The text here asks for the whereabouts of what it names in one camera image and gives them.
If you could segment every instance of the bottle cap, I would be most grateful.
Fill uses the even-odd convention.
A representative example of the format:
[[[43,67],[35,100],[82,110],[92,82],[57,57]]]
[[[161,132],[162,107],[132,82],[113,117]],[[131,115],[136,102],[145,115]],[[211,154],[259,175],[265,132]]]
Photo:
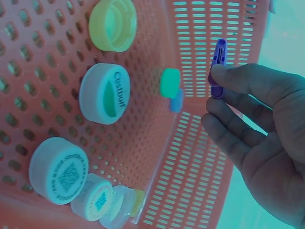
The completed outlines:
[[[71,202],[71,209],[88,221],[97,221],[105,214],[111,201],[111,183],[90,173],[80,194]]]
[[[137,33],[137,12],[131,0],[103,0],[93,8],[89,35],[100,50],[124,52]]]
[[[98,63],[85,74],[80,89],[81,112],[86,119],[113,124],[124,114],[130,98],[130,78],[124,67]]]
[[[30,161],[30,184],[38,194],[58,205],[70,203],[77,197],[87,174],[85,152],[60,137],[43,141]]]
[[[136,194],[136,202],[133,206],[130,217],[135,217],[139,213],[140,209],[144,207],[145,192],[139,189],[135,189],[134,191]]]
[[[181,74],[178,69],[166,68],[161,76],[160,91],[165,98],[176,98],[180,88]]]
[[[176,113],[181,112],[183,108],[183,100],[184,100],[184,93],[183,93],[183,89],[180,88],[176,98],[170,99],[170,110]]]
[[[120,229],[129,219],[136,202],[134,189],[125,186],[113,187],[112,203],[106,214],[99,220],[108,229]]]

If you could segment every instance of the human hand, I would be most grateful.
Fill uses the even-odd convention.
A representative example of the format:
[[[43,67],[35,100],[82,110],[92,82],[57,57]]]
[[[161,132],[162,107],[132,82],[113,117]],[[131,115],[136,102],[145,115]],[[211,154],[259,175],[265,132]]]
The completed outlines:
[[[208,135],[241,171],[259,205],[282,222],[305,228],[305,79],[258,64],[215,65],[211,74],[227,90],[222,100],[206,103],[202,124]]]

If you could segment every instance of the purple object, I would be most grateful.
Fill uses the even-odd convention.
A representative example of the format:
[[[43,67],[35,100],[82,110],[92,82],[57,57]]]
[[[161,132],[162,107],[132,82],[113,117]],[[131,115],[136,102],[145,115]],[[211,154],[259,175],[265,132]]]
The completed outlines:
[[[219,39],[216,44],[211,68],[215,64],[226,65],[226,63],[227,63],[227,41],[225,39]],[[224,88],[215,82],[215,80],[211,76],[211,72],[209,72],[208,82],[212,86],[211,88],[212,97],[215,99],[221,99],[222,96],[224,95]]]

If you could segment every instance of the perforated plastic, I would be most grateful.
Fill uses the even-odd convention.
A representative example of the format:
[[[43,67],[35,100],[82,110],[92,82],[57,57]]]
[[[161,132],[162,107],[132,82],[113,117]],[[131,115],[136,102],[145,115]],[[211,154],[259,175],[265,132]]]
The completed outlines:
[[[29,185],[34,149],[61,136],[81,146],[90,172],[146,190],[142,214],[126,228],[215,228],[232,164],[200,126],[215,42],[228,64],[256,62],[268,1],[134,0],[138,33],[123,53],[97,50],[87,31],[98,0],[0,0],[0,225],[101,228],[38,196]],[[123,65],[130,104],[114,125],[81,115],[82,77],[97,62]],[[165,67],[179,68],[183,112],[159,96]]]

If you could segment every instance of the clear bottle cap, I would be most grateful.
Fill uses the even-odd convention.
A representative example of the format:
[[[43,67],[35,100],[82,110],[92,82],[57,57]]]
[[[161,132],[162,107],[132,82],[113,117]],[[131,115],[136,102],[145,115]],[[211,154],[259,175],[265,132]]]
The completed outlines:
[[[99,220],[100,224],[107,229],[121,229],[128,221],[135,202],[134,189],[125,186],[113,187],[111,205]]]

